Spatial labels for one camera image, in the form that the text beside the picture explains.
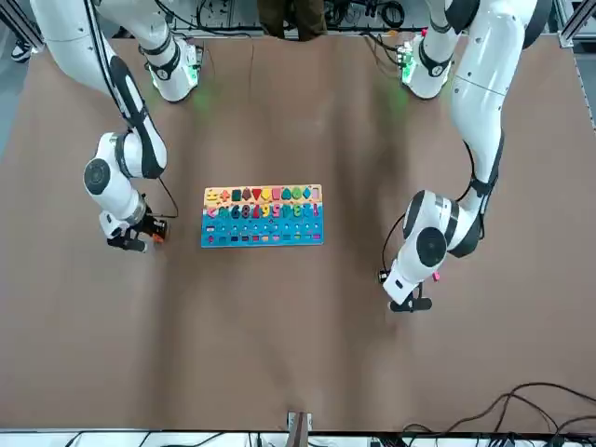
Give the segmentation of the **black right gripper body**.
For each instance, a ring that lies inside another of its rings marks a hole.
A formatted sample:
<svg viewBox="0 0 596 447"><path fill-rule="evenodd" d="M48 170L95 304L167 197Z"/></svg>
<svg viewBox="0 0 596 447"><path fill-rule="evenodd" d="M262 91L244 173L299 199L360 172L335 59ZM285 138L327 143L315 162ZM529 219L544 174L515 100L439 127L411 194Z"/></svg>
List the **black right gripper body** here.
<svg viewBox="0 0 596 447"><path fill-rule="evenodd" d="M154 242L164 242L168 235L168 223L156 216L145 213L138 223L138 232L148 235Z"/></svg>

